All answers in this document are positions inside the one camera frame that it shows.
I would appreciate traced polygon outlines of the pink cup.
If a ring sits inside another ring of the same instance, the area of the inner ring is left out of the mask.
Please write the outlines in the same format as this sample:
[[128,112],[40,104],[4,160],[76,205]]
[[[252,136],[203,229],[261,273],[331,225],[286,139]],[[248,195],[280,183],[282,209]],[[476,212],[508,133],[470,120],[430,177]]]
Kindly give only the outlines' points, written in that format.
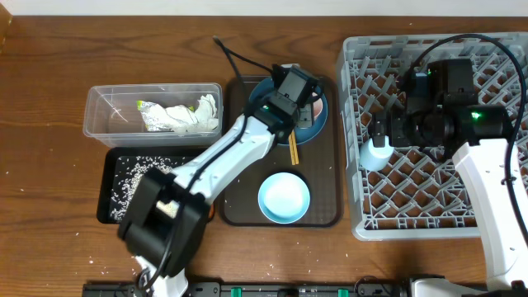
[[312,105],[313,107],[313,119],[317,120],[323,111],[323,98],[320,97]]

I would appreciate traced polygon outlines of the white paper wrapper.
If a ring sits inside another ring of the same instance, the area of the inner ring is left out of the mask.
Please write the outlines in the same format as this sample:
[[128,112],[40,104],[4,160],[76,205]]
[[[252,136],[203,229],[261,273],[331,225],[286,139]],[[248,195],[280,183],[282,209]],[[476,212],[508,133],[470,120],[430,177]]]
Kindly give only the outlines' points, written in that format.
[[168,107],[166,126],[178,133],[211,132],[219,125],[218,108],[212,95],[201,96],[198,107],[192,110],[187,106]]

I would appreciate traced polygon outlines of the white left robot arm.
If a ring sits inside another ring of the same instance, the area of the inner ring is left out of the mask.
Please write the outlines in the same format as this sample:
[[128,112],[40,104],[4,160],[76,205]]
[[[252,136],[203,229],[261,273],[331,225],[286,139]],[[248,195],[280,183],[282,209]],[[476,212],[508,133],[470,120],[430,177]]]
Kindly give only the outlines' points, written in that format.
[[190,162],[164,173],[148,170],[121,220],[118,236],[142,266],[137,290],[183,295],[185,268],[204,237],[210,208],[242,171],[290,136],[300,108],[246,106],[232,128]]

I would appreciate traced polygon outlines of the light blue bowl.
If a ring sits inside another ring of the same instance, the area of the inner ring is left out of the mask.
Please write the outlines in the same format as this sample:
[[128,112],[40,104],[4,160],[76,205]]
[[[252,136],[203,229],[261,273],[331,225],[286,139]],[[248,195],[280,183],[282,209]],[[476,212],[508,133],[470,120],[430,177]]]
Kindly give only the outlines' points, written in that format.
[[308,212],[310,201],[307,183],[290,172],[270,175],[257,193],[260,211],[276,224],[293,224],[302,219]]

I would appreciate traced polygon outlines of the green foil snack wrapper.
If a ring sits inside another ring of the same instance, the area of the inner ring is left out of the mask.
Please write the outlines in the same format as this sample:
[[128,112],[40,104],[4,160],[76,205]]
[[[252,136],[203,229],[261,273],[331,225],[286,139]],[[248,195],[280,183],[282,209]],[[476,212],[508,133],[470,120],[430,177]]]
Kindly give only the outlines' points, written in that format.
[[151,101],[137,101],[136,105],[148,132],[181,133],[197,123],[194,112],[183,105],[164,108]]

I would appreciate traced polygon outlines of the light blue cup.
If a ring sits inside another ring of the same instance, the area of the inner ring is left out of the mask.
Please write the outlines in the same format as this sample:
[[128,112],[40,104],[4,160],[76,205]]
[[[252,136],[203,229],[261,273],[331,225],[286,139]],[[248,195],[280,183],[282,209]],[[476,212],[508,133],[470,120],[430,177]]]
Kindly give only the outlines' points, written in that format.
[[375,147],[374,141],[368,139],[360,147],[359,164],[369,171],[380,171],[389,162],[394,153],[394,147],[389,145],[389,137],[384,137],[384,144],[381,147]]

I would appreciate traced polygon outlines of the pile of rice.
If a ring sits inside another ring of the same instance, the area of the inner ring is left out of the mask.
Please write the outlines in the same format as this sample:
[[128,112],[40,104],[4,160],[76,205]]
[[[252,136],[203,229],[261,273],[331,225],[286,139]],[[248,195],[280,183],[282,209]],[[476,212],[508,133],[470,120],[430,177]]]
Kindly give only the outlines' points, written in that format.
[[109,218],[119,223],[124,217],[135,189],[142,176],[150,169],[157,168],[167,174],[173,168],[184,164],[186,157],[164,156],[122,156],[118,157],[113,173]]

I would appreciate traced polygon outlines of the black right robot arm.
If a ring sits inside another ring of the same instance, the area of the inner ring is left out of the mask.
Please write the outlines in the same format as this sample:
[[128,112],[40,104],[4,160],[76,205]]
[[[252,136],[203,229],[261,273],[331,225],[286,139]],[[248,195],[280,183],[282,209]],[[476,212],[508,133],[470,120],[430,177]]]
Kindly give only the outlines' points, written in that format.
[[397,147],[441,146],[461,177],[483,244],[484,296],[527,294],[527,193],[516,160],[516,129],[500,106],[452,106],[413,114],[380,112],[361,145],[363,168],[385,167]]

